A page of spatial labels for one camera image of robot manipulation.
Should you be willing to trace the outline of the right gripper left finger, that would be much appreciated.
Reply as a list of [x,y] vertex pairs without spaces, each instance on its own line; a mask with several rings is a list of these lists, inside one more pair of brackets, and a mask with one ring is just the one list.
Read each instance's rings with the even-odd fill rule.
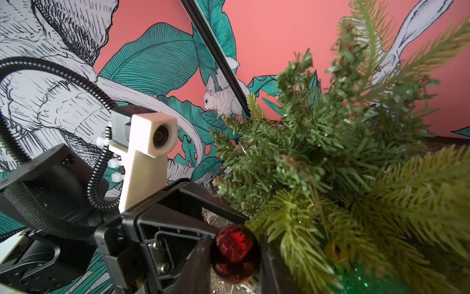
[[212,238],[205,236],[195,246],[171,294],[210,294]]

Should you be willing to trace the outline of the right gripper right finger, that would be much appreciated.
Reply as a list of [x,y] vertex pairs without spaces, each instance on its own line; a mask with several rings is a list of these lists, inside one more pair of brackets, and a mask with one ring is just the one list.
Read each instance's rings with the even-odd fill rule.
[[299,294],[301,291],[274,242],[269,242],[268,238],[263,236],[260,246],[261,293]]

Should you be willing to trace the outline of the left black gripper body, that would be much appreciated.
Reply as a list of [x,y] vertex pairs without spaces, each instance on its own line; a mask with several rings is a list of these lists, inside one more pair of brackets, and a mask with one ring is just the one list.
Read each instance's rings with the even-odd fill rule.
[[170,294],[195,246],[219,228],[206,209],[234,224],[248,217],[208,190],[182,179],[99,227],[95,242],[116,294]]

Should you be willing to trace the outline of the red ball ornament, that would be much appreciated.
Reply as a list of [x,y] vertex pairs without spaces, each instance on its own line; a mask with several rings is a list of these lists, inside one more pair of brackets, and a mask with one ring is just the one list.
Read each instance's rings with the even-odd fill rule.
[[244,225],[222,228],[211,245],[211,265],[228,284],[242,284],[259,272],[261,249],[255,235]]

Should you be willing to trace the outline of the green glitter ball ornament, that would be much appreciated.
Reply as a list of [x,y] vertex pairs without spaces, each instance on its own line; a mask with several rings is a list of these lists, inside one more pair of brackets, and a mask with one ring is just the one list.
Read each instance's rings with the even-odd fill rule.
[[367,274],[364,267],[354,268],[340,275],[343,289],[332,288],[333,294],[412,294],[410,287],[400,278],[377,278]]

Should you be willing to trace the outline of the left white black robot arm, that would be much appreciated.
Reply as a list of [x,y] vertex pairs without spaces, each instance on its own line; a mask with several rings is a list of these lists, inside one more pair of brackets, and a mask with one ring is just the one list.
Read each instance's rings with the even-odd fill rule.
[[167,184],[176,118],[120,107],[87,78],[50,61],[1,61],[2,78],[19,71],[71,82],[98,100],[111,121],[95,167],[64,144],[30,159],[1,123],[1,141],[20,164],[1,181],[1,210],[26,227],[1,261],[1,284],[46,294],[84,274],[99,252],[117,294],[208,293],[220,231],[202,211],[238,225],[247,217],[188,179]]

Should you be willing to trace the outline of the small green christmas tree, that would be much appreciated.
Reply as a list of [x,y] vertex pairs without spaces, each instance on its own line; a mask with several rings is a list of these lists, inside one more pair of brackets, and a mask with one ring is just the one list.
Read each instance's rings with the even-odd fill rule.
[[278,121],[249,98],[248,118],[224,119],[239,141],[214,133],[231,169],[222,194],[274,242],[302,294],[342,290],[340,275],[359,267],[414,294],[459,293],[470,267],[470,150],[430,152],[427,112],[415,106],[431,98],[430,71],[469,44],[469,20],[399,59],[451,4],[419,1],[383,50],[386,4],[351,1],[328,91],[311,53],[298,54],[277,76]]

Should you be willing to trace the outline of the left black frame post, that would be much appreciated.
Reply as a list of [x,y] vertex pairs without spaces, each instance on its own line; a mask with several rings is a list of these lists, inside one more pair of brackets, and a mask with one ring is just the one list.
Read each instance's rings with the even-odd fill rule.
[[235,37],[228,16],[222,11],[225,2],[181,0],[181,3],[194,26],[193,40],[197,46],[201,76],[207,78],[220,69],[242,110],[250,115],[246,95],[242,94],[242,87],[236,84],[235,70],[229,68],[223,50],[223,46],[227,45],[230,56],[236,57]]

